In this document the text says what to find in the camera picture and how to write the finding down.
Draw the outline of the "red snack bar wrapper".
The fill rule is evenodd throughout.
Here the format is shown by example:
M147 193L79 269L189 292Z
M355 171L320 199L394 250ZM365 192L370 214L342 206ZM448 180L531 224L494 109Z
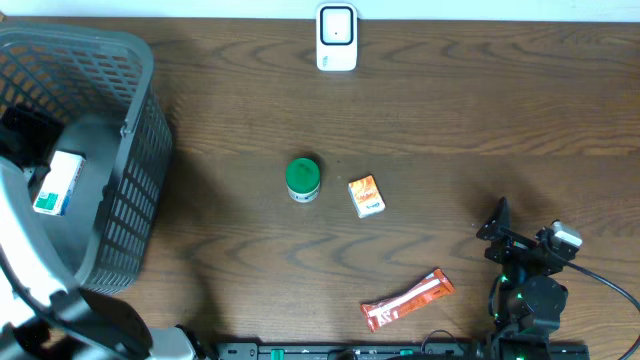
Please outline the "red snack bar wrapper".
M436 299L453 295L456 289L440 268L420 280L405 293L373 304L361 304L360 310L370 332L419 310Z

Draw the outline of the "orange tissue pack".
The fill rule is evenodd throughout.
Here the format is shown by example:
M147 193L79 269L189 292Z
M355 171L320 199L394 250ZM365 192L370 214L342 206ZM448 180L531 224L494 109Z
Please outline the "orange tissue pack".
M372 175L350 182L348 191L360 219L381 213L386 208Z

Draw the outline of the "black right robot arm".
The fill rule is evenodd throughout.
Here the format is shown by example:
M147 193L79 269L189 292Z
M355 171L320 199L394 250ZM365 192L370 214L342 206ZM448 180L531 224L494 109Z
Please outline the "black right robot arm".
M486 359L549 359L549 336L560 327L568 290L552 276L575 258L582 240L559 221L532 239L511 229L506 198L476 233L489 246L484 256L501 266L488 300L495 331L480 353Z

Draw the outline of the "white green medicine box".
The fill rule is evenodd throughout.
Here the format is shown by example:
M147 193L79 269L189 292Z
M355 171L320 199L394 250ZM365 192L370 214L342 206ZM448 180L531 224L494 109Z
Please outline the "white green medicine box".
M33 202L33 210L50 216L64 216L84 164L82 155L56 150L50 171Z

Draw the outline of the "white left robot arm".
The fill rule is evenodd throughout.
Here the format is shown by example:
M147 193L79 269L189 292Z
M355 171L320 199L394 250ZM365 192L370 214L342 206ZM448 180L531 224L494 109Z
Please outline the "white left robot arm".
M63 126L11 106L1 116L1 356L200 359L180 327L149 329L126 302L80 287L33 209Z

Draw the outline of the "green lid jar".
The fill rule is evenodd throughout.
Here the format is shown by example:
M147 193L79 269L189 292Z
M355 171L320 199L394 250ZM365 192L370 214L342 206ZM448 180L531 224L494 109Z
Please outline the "green lid jar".
M319 166L309 158L296 158L287 166L285 181L288 193L294 201L311 202L318 196L320 190Z

